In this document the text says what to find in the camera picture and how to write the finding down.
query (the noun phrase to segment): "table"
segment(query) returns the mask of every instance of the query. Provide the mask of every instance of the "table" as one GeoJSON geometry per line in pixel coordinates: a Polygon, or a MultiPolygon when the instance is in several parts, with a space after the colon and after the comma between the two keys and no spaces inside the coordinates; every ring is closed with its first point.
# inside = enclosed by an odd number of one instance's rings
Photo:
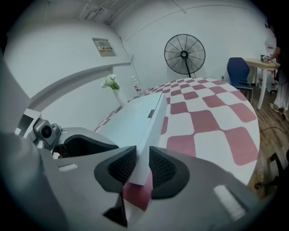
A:
{"type": "MultiPolygon", "coordinates": [[[[259,152],[257,116],[249,101],[233,86],[216,80],[186,78],[146,90],[162,92],[168,102],[159,147],[211,161],[248,184],[259,152]]],[[[121,108],[96,128],[98,132],[121,108]]],[[[126,183],[123,190],[127,219],[146,210],[153,188],[126,183]]]]}
{"type": "Polygon", "coordinates": [[[257,80],[257,68],[262,68],[263,71],[263,83],[262,83],[262,90],[261,95],[259,99],[259,103],[257,106],[257,109],[260,110],[262,107],[265,91],[266,91],[266,84],[267,84],[267,70],[277,70],[280,67],[280,64],[278,63],[265,63],[262,62],[259,59],[245,59],[245,62],[251,66],[254,67],[254,79],[255,79],[255,86],[257,86],[258,80],[257,80]]]}

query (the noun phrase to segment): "wooden floor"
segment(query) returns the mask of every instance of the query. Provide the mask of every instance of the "wooden floor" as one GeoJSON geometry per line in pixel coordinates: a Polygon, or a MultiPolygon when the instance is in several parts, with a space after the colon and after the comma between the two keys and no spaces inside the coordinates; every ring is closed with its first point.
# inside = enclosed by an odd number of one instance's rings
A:
{"type": "Polygon", "coordinates": [[[265,93],[262,108],[257,109],[261,90],[254,87],[254,96],[252,106],[257,114],[260,131],[268,127],[278,127],[279,129],[267,129],[260,132],[260,151],[257,160],[255,171],[251,177],[248,187],[251,191],[256,193],[260,199],[274,193],[274,187],[261,187],[259,190],[254,189],[257,182],[269,182],[273,180],[274,176],[278,175],[276,162],[270,162],[269,158],[273,153],[277,153],[283,167],[287,166],[286,152],[289,149],[289,122],[283,120],[281,114],[276,113],[269,106],[273,103],[276,94],[270,95],[267,91],[265,93]]]}

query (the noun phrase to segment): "fan stand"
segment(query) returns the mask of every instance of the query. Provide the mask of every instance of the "fan stand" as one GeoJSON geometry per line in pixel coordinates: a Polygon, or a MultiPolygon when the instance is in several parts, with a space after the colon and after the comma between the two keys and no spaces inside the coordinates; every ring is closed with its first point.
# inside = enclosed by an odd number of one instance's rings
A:
{"type": "Polygon", "coordinates": [[[189,58],[189,53],[187,51],[182,50],[180,56],[185,61],[186,69],[188,70],[189,77],[191,78],[191,73],[190,73],[190,70],[189,70],[189,67],[188,67],[188,63],[186,61],[189,58]]]}

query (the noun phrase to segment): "fan guard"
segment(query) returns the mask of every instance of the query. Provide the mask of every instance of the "fan guard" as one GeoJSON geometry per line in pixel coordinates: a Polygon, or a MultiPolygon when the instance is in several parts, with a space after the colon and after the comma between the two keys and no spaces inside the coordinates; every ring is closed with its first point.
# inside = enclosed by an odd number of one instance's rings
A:
{"type": "Polygon", "coordinates": [[[191,74],[198,71],[205,62],[203,44],[194,36],[179,34],[172,37],[164,48],[167,65],[179,74],[191,74]]]}

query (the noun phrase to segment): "desk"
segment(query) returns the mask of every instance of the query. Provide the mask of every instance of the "desk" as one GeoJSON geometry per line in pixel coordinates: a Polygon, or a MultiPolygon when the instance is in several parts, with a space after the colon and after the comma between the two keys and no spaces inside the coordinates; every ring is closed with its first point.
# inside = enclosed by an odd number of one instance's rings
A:
{"type": "Polygon", "coordinates": [[[261,95],[258,103],[257,109],[260,110],[262,107],[265,91],[266,91],[266,84],[267,84],[267,70],[277,70],[280,67],[280,64],[276,63],[265,63],[262,62],[259,59],[246,59],[245,62],[251,66],[254,67],[254,79],[255,79],[255,86],[257,86],[258,79],[257,79],[257,68],[263,69],[263,83],[262,83],[262,90],[261,95]]]}
{"type": "MultiPolygon", "coordinates": [[[[144,95],[155,92],[162,92],[168,102],[158,146],[211,161],[247,185],[260,145],[258,119],[249,101],[236,88],[216,79],[174,80],[144,95]]],[[[96,132],[119,110],[101,122],[96,132]]],[[[129,214],[146,210],[152,188],[151,174],[143,187],[125,184],[126,209],[135,206],[129,214]]]]}

